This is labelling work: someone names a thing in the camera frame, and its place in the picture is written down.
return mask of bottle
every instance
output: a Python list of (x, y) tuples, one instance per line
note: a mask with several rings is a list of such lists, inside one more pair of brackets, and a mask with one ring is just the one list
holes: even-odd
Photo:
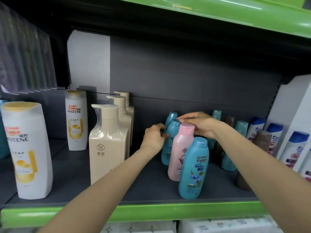
[(294, 131), (284, 148), (280, 161), (293, 169), (301, 152), (304, 150), (309, 136), (308, 133)]
[(135, 108), (134, 106), (130, 105), (130, 93), (129, 92), (115, 92), (115, 93), (119, 94), (120, 96), (125, 97), (125, 107), (126, 107), (127, 113), (132, 115), (132, 127), (131, 127), (131, 146), (132, 146)]
[(182, 123), (179, 126), (178, 134), (173, 140), (172, 153), (169, 160), (168, 175), (173, 181), (180, 180), (181, 168), (184, 163), (185, 153), (192, 144), (195, 126), (189, 123)]
[(65, 105), (69, 150), (85, 150), (88, 142), (86, 92), (66, 90)]
[(7, 102), (2, 120), (15, 169), (18, 197), (45, 198), (52, 188), (53, 172), (42, 106), (34, 102)]
[(308, 151), (307, 156), (301, 165), (299, 174), (311, 183), (311, 149)]
[(169, 160), (171, 158), (172, 146), (174, 137), (177, 135), (180, 126), (180, 121), (178, 119), (173, 119), (169, 124), (166, 133), (170, 134), (170, 137), (164, 141), (164, 145), (161, 153), (161, 160), (164, 165), (169, 165)]
[(131, 147), (131, 134), (132, 134), (132, 118), (133, 116), (127, 113), (125, 102), (126, 98), (124, 96), (107, 96), (107, 98), (113, 99), (114, 104), (119, 106), (119, 121), (121, 126), (128, 128), (127, 136), (127, 151), (126, 158), (130, 157), (130, 147)]
[[(229, 126), (233, 127), (234, 126), (234, 121), (235, 117), (234, 116), (227, 116), (224, 120), (224, 123), (228, 124)], [(221, 147), (221, 145), (216, 141), (215, 146), (214, 146), (214, 157), (217, 163), (221, 164), (222, 161), (222, 156), (221, 153), (224, 152), (224, 149)]]
[(166, 121), (165, 121), (165, 126), (166, 126), (166, 128), (169, 127), (169, 124), (170, 124), (171, 121), (172, 121), (173, 119), (175, 119), (175, 118), (177, 118), (177, 113), (176, 113), (176, 112), (170, 112), (170, 113), (169, 113), (169, 116), (167, 117), (167, 119), (166, 119)]
[[(246, 132), (247, 132), (247, 127), (248, 127), (248, 122), (238, 121), (235, 125), (235, 130), (237, 130), (238, 133), (240, 133), (243, 137), (245, 137)], [(221, 162), (221, 167), (226, 171), (230, 171), (230, 172), (235, 171), (236, 167), (231, 161), (231, 159), (228, 157), (228, 155), (225, 152), (222, 152), (221, 156), (223, 157), (222, 162)]]
[[(259, 131), (253, 141), (264, 152), (268, 152), (272, 134), (270, 132)], [(244, 180), (243, 176), (239, 173), (236, 184), (239, 188), (244, 190), (251, 190), (250, 186)]]
[[(212, 117), (214, 119), (217, 119), (217, 120), (220, 121), (220, 119), (221, 119), (221, 111), (220, 110), (214, 110), (213, 114), (212, 114)], [(207, 141), (208, 141), (208, 148), (212, 150), (214, 148), (214, 146), (215, 146), (216, 140), (212, 139), (212, 138), (208, 138)]]
[(97, 124), (89, 136), (91, 184), (125, 160), (128, 128), (119, 122), (119, 106), (92, 104)]
[[(0, 98), (0, 105), (9, 102), (8, 99)], [(0, 113), (0, 159), (6, 158), (10, 155), (9, 144), (7, 143), (7, 138), (2, 122), (2, 116)]]
[(246, 139), (250, 140), (251, 142), (254, 140), (257, 132), (261, 131), (263, 129), (263, 126), (265, 125), (266, 119), (253, 117), (251, 121), (251, 125), (248, 128)]
[(204, 177), (207, 170), (209, 150), (207, 140), (195, 137), (192, 145), (187, 150), (181, 169), (179, 194), (186, 200), (196, 199), (202, 189)]
[(280, 125), (277, 123), (270, 123), (269, 124), (269, 126), (267, 128), (267, 132), (272, 133), (272, 139), (271, 139), (269, 150), (268, 150), (268, 153), (270, 155), (273, 155), (274, 147), (277, 145), (277, 142), (280, 139), (282, 131), (283, 131), (283, 125)]

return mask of person's right arm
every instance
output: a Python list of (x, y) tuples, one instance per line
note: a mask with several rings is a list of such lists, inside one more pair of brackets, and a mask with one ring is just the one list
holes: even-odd
[(311, 232), (311, 185), (229, 125), (203, 112), (179, 117), (195, 134), (215, 138), (285, 233)]

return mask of person's left hand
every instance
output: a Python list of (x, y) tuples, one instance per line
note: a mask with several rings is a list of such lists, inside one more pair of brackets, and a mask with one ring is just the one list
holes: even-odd
[(159, 153), (159, 151), (163, 147), (164, 140), (170, 136), (168, 133), (163, 134), (162, 132), (160, 132), (160, 129), (165, 130), (166, 126), (162, 123), (159, 123), (157, 125), (153, 125), (150, 128), (147, 128), (145, 130), (144, 139), (140, 148), (152, 149), (154, 155)]

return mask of person's left arm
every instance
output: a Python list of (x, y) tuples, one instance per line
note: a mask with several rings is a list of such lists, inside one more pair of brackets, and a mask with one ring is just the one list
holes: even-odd
[(144, 166), (162, 149), (169, 134), (161, 134), (165, 125), (145, 131), (140, 149), (122, 164), (84, 190), (39, 233), (99, 233)]

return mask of yellow graphic on bottle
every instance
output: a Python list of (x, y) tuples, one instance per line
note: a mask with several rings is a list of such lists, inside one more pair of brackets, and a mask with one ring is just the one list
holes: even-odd
[(28, 151), (23, 159), (18, 156), (19, 160), (14, 162), (15, 175), (18, 182), (29, 183), (35, 178), (35, 173), (38, 172), (35, 153), (33, 150)]
[(83, 133), (83, 119), (68, 119), (68, 130), (72, 139), (80, 139)]

